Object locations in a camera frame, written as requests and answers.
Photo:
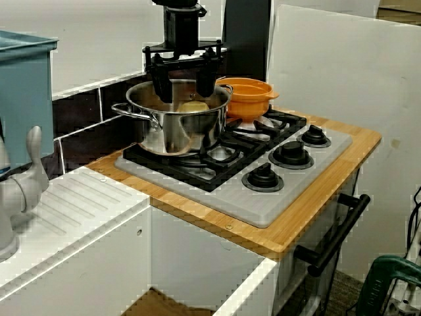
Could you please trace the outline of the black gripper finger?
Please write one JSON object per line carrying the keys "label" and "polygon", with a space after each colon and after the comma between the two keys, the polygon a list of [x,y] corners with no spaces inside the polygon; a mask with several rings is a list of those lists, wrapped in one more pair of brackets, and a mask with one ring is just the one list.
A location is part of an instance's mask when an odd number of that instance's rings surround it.
{"label": "black gripper finger", "polygon": [[197,67],[196,89],[200,96],[210,97],[214,92],[218,62],[213,61]]}
{"label": "black gripper finger", "polygon": [[165,64],[152,64],[150,73],[155,93],[162,102],[171,103],[173,101],[172,83],[168,76],[168,67]]}

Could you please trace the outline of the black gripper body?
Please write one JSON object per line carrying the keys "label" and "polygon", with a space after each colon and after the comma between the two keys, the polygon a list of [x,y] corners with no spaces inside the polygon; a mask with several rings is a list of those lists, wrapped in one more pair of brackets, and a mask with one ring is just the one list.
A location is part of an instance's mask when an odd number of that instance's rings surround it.
{"label": "black gripper body", "polygon": [[143,48],[145,70],[218,68],[223,61],[221,41],[199,39],[199,19],[206,13],[202,6],[164,6],[164,42]]}

